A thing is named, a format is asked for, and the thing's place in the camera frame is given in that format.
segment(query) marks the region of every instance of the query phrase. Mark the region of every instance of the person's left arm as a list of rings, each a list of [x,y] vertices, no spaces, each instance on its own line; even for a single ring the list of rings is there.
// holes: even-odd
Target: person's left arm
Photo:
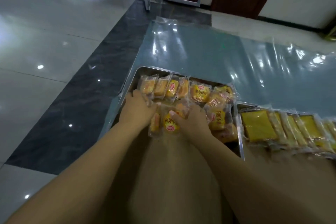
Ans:
[[[132,141],[157,105],[147,107],[138,90],[128,93],[119,122],[94,146],[37,192],[8,220],[12,223],[89,223],[103,204]]]

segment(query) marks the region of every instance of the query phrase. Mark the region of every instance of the person's left hand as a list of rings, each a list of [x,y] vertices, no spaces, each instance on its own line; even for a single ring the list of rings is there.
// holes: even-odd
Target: person's left hand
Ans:
[[[119,123],[126,124],[129,128],[145,128],[154,116],[158,105],[153,103],[148,107],[139,90],[133,91],[133,96],[129,92],[126,95],[126,103],[121,110]]]

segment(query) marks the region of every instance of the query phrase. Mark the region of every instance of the hand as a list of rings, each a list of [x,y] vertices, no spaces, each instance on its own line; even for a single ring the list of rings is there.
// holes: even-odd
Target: hand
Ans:
[[[190,107],[189,116],[186,120],[181,118],[174,111],[170,111],[169,113],[173,120],[180,126],[182,133],[184,133],[191,142],[196,139],[212,137],[205,111],[198,105],[192,105]]]
[[[156,112],[157,104],[153,103],[148,107],[139,90],[133,91],[133,96],[127,93],[126,103],[121,110],[119,123],[127,124],[129,128],[138,129],[139,132],[145,128]]]

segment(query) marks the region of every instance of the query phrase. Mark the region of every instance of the forearm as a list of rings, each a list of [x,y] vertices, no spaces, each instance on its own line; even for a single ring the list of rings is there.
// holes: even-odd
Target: forearm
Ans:
[[[321,223],[307,208],[262,181],[214,137],[193,141],[208,162],[239,221],[250,223]]]
[[[140,132],[116,124],[47,184],[8,223],[87,223],[102,205],[118,167]]]

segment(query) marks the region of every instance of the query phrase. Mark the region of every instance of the dark marble floor strip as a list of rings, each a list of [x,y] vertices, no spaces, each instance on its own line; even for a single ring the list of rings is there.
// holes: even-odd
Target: dark marble floor strip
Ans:
[[[187,7],[152,3],[146,12],[136,0],[6,164],[59,174],[98,139],[111,100],[118,94],[156,16],[211,25],[211,15]]]

